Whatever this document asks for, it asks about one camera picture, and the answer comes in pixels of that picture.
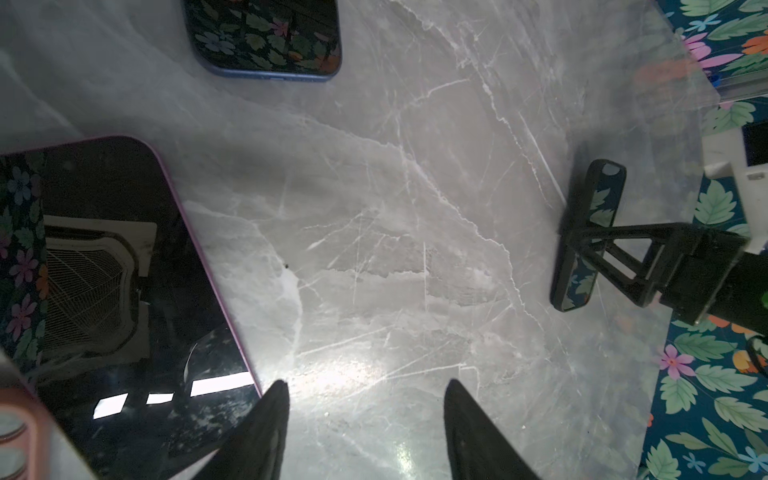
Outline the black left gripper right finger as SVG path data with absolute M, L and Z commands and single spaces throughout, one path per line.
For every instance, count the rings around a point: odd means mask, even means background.
M 540 479 L 459 380 L 449 382 L 443 407 L 453 479 Z

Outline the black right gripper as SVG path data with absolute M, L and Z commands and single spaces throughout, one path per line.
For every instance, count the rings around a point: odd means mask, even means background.
M 614 241 L 644 238 L 652 242 L 642 260 Z M 665 248 L 663 243 L 680 239 L 680 223 L 584 225 L 566 231 L 561 241 L 567 243 L 567 252 L 574 254 L 566 276 L 566 308 L 586 306 L 599 277 L 635 305 L 647 307 L 659 289 L 652 275 Z M 705 232 L 694 252 L 682 257 L 661 291 L 660 302 L 673 310 L 674 319 L 697 325 L 714 316 L 759 335 L 767 334 L 767 257 L 747 252 L 745 245 L 746 240 L 732 232 Z

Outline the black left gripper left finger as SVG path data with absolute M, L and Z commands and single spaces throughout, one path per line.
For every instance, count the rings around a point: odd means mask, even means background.
M 286 447 L 288 384 L 275 381 L 194 480 L 278 480 Z

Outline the black phone case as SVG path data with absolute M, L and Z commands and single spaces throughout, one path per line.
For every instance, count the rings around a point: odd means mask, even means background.
M 605 241 L 597 231 L 614 224 L 626 176 L 624 166 L 598 159 L 590 163 L 573 185 L 550 293 L 550 302 L 556 310 L 573 311 L 590 301 L 600 273 L 594 259 L 605 251 Z

